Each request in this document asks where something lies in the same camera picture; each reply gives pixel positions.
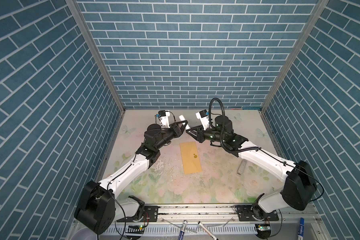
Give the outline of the white glue stick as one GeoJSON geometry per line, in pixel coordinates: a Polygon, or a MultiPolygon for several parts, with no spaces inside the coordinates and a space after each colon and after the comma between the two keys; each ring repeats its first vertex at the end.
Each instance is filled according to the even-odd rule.
{"type": "Polygon", "coordinates": [[[183,125],[185,126],[186,130],[189,130],[190,129],[190,126],[188,123],[186,123],[186,118],[183,116],[183,115],[180,115],[179,116],[179,119],[183,122],[183,125]]]}

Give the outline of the yellow envelope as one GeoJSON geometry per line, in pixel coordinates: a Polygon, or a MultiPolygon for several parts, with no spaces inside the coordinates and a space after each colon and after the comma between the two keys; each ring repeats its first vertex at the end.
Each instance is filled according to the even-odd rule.
{"type": "Polygon", "coordinates": [[[179,146],[185,175],[200,173],[202,165],[196,142],[181,143],[179,146]]]}

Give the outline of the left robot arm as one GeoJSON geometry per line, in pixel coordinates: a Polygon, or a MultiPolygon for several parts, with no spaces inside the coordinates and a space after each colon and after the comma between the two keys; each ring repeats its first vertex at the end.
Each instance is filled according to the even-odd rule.
{"type": "Polygon", "coordinates": [[[179,138],[186,130],[187,120],[175,122],[168,128],[151,124],[144,141],[134,157],[109,177],[99,182],[89,181],[83,188],[74,218],[97,235],[105,232],[115,221],[139,221],[144,216],[144,201],[129,196],[117,201],[121,192],[140,174],[147,171],[160,157],[160,148],[179,138]]]}

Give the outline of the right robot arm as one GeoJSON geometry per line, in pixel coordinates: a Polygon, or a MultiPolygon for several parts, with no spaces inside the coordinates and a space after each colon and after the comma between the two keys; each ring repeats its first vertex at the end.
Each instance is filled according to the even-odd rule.
{"type": "Polygon", "coordinates": [[[273,211],[286,207],[302,211],[308,203],[316,201],[314,194],[323,185],[314,177],[310,165],[281,158],[235,133],[220,99],[213,98],[208,110],[197,113],[197,119],[201,125],[186,126],[187,134],[197,142],[210,141],[211,146],[261,167],[283,183],[275,192],[262,193],[256,198],[251,206],[254,219],[262,221],[273,211]]]}

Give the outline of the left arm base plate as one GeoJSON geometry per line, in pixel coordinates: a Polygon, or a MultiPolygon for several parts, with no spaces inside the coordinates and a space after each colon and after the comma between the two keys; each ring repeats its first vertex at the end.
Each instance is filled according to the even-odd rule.
{"type": "Polygon", "coordinates": [[[157,218],[158,218],[158,210],[159,210],[159,206],[145,206],[142,212],[142,216],[139,217],[125,217],[125,218],[121,218],[118,219],[117,222],[118,223],[131,223],[131,222],[135,222],[135,223],[143,223],[144,222],[144,217],[149,218],[149,222],[157,222],[157,218]]]}

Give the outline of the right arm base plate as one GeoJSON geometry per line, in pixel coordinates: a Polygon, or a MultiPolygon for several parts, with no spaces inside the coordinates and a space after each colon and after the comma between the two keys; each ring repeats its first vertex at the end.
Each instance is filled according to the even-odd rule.
{"type": "Polygon", "coordinates": [[[253,207],[252,205],[235,205],[234,211],[239,217],[239,221],[270,221],[276,222],[279,220],[278,213],[273,211],[271,213],[266,213],[258,207],[253,207]]]}

